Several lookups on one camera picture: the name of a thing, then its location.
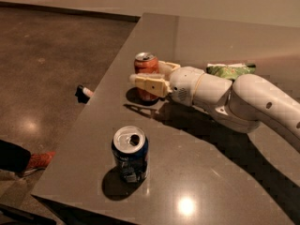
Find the tabletop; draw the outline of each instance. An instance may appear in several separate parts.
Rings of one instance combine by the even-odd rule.
[[[32,195],[136,224],[299,223],[299,153],[264,124],[242,134],[168,98],[142,104],[128,79],[140,52],[200,69],[254,63],[300,100],[299,28],[143,14]],[[115,169],[112,139],[124,126],[149,140],[138,185]]]

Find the brown floor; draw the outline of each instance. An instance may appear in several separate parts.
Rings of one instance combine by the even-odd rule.
[[[32,153],[55,151],[135,22],[0,7],[0,140]],[[30,192],[42,171],[19,179],[0,171],[0,203],[53,218]]]

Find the can top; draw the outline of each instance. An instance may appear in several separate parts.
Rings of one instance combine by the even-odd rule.
[[[145,135],[141,129],[134,126],[122,127],[113,136],[116,149],[125,154],[139,151],[145,142]]]
[[[155,56],[150,52],[140,52],[135,56],[135,59],[138,61],[150,61],[154,58]]]

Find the white robotic arm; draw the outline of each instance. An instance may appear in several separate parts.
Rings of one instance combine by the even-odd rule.
[[[300,152],[300,104],[262,77],[241,75],[233,83],[194,67],[159,61],[166,75],[131,75],[139,88],[159,97],[204,109],[232,130],[249,133],[260,121]]]

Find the black can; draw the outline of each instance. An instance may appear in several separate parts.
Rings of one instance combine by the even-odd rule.
[[[125,182],[139,183],[146,178],[148,147],[148,140],[138,127],[122,127],[114,134],[112,153]]]

